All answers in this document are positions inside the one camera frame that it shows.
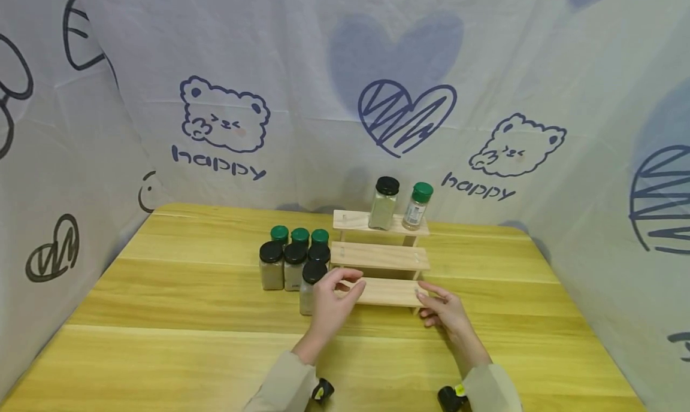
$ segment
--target person's left hand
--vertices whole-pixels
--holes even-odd
[[[311,325],[304,337],[292,349],[304,363],[314,365],[321,350],[343,326],[355,303],[364,292],[366,282],[359,281],[352,289],[341,280],[355,282],[363,276],[362,271],[353,268],[336,268],[314,285]],[[346,294],[336,294],[343,290]]]

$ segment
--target glass jar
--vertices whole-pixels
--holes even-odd
[[[306,246],[290,243],[285,247],[285,290],[299,290],[301,272],[306,261]]]
[[[374,202],[371,204],[369,228],[389,230],[392,223],[392,213],[395,211],[395,201],[398,199],[400,183],[393,177],[379,177],[376,181]]]
[[[292,230],[292,234],[290,235],[292,238],[292,243],[299,243],[303,244],[306,247],[309,247],[309,231],[304,229],[304,228],[295,228]]]
[[[410,231],[419,229],[419,225],[422,224],[424,211],[426,211],[426,206],[432,194],[433,188],[430,184],[420,181],[418,184],[414,185],[410,203],[407,204],[405,216],[402,218],[402,225],[405,229]]]
[[[276,225],[271,228],[271,240],[280,241],[283,247],[288,244],[288,227],[285,225]]]
[[[264,290],[283,288],[283,246],[279,241],[263,243],[259,248],[259,271]]]
[[[314,231],[312,231],[311,243],[321,243],[328,245],[328,231],[326,231],[325,229],[315,229]]]
[[[313,243],[307,253],[307,259],[309,261],[321,261],[326,264],[329,270],[331,269],[331,249],[328,248],[327,244]]]
[[[304,316],[311,316],[314,303],[314,284],[326,275],[328,269],[321,261],[307,261],[302,271],[299,289],[299,312]]]

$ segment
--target wooden spice rack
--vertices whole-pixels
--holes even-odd
[[[364,211],[333,211],[333,229],[340,231],[340,241],[331,243],[331,265],[352,268],[377,268],[386,271],[413,271],[412,280],[365,277],[367,288],[364,289],[358,304],[375,306],[409,307],[416,314],[420,303],[416,293],[426,291],[419,288],[417,279],[423,271],[431,270],[426,250],[417,247],[419,237],[430,235],[426,220],[416,231],[403,227],[403,217],[394,215],[392,226],[387,231],[371,229],[369,213]],[[346,231],[384,232],[385,234],[404,235],[401,246],[382,244],[346,243]]]

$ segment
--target bear drawing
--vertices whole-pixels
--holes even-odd
[[[472,169],[487,175],[517,177],[534,171],[555,152],[567,131],[557,126],[546,127],[514,113],[491,132],[491,138],[474,154],[469,164]]]
[[[253,153],[264,146],[271,111],[261,96],[212,86],[193,75],[181,82],[180,97],[182,131],[192,140],[235,153]]]

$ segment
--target wooden table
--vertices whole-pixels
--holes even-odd
[[[261,289],[259,245],[273,225],[330,230],[331,223],[283,211],[158,209],[0,410],[239,411],[309,323],[298,293]],[[525,411],[644,410],[523,232],[430,227],[419,242],[431,263],[424,277],[462,296]],[[364,237],[351,232],[348,240]],[[439,411],[436,392],[459,380],[435,329],[407,308],[371,306],[355,307],[317,373],[336,388],[327,409],[348,412]]]

